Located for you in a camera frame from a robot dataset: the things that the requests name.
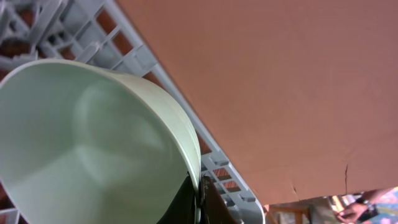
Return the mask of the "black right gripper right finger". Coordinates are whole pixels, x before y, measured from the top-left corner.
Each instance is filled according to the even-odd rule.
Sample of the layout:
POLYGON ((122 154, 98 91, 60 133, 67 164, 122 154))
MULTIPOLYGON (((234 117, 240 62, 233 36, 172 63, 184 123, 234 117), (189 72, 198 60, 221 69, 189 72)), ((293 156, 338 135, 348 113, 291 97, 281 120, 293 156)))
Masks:
POLYGON ((200 208, 202 224, 237 224, 214 183, 205 175, 200 181, 200 208))

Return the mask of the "mint green bowl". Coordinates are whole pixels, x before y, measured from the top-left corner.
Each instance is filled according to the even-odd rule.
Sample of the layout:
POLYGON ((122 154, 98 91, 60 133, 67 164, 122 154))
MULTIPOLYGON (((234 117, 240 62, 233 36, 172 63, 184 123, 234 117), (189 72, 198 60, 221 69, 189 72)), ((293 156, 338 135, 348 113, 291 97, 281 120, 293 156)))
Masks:
POLYGON ((29 223, 157 223, 187 176, 190 118, 142 77, 45 59, 1 82, 1 183, 29 223))

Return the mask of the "person's hand in background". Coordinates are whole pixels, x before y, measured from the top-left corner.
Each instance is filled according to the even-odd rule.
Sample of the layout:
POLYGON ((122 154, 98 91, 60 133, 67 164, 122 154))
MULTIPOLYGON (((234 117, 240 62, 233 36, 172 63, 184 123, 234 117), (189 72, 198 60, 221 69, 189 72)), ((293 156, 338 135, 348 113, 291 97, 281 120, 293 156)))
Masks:
POLYGON ((368 209, 365 204, 352 203, 344 210, 335 213, 335 217, 341 223, 354 223, 368 209))

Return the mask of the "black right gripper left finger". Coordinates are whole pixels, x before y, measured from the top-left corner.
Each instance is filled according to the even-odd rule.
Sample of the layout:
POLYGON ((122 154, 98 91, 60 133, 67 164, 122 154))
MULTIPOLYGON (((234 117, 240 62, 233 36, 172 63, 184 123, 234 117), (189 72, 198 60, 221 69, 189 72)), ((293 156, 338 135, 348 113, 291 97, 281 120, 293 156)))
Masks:
POLYGON ((195 215, 195 191, 191 178, 187 176, 157 224, 195 224, 195 215))

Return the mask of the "grey dishwasher rack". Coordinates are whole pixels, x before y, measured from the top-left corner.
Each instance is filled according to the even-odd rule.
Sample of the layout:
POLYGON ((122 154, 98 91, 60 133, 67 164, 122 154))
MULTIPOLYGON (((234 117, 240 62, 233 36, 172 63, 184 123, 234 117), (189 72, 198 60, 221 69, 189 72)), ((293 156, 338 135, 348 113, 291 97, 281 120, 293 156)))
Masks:
POLYGON ((238 223, 264 223, 262 205, 115 1, 2 1, 1 73, 40 58, 62 58, 157 80, 184 108, 209 177, 238 223))

